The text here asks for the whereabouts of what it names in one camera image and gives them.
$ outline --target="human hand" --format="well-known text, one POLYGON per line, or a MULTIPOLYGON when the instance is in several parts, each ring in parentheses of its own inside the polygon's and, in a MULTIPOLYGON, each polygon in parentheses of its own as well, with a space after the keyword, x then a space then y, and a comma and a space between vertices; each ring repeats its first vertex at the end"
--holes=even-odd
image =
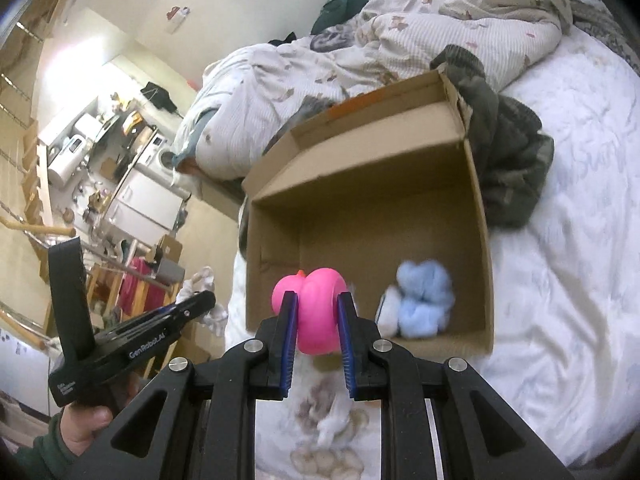
MULTIPOLYGON (((138 394, 138 377, 132 374, 127 383, 127 402, 138 394)), ((113 420, 111 410, 105 406, 83 406, 76 402, 65 406, 60 418, 60 435, 69 451, 82 455, 94 442, 94 433, 103 430, 113 420)))

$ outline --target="sticker on wall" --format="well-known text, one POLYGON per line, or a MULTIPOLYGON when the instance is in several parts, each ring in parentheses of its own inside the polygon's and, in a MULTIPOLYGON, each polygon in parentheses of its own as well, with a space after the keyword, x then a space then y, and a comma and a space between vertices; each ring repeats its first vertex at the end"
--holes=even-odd
POLYGON ((166 18, 169 21, 166 31, 169 34, 173 34, 184 23, 191 9, 189 7, 174 7, 167 14, 166 18))

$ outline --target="red cloth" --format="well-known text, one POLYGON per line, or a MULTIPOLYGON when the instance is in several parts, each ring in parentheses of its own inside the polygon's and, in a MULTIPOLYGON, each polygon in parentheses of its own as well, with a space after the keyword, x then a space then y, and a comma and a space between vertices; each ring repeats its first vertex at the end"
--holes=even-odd
MULTIPOLYGON (((140 274, 144 274, 145 276, 151 274, 151 267, 146 264, 144 258, 134 258, 131 261, 131 265, 129 267, 136 270, 140 274)), ((136 296, 136 288, 138 287, 139 281, 139 279, 137 279, 135 276, 132 276, 131 274, 126 274, 124 279, 122 280, 122 285, 120 286, 120 297, 118 298, 118 306, 125 314, 127 314, 127 316, 131 315, 133 299, 136 296)), ((149 289, 146 294, 144 312, 154 310, 163 305, 164 290, 162 290, 158 286, 149 285, 149 289)))

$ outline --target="dark green blanket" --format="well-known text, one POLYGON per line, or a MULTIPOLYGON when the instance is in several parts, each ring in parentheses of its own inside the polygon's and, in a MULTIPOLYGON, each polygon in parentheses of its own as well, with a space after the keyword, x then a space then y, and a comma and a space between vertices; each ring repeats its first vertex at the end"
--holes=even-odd
POLYGON ((491 89, 484 66, 468 50, 447 45, 431 68, 439 68, 473 110, 467 137, 487 224, 523 227, 545 185, 553 139, 540 133, 542 122, 533 110, 491 89))
POLYGON ((333 27, 350 20, 368 2, 369 0, 327 0, 327 3, 324 4, 320 11, 320 16, 318 16, 311 29, 311 34, 320 34, 327 27, 333 27))

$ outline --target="white sock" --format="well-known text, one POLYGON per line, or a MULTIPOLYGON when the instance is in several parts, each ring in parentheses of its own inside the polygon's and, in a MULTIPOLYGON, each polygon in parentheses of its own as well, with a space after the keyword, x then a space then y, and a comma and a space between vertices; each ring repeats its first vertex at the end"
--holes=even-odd
POLYGON ((376 324, 382 337, 393 337, 398 333, 398 311, 402 294, 391 285, 380 298, 380 306, 376 312, 376 324))

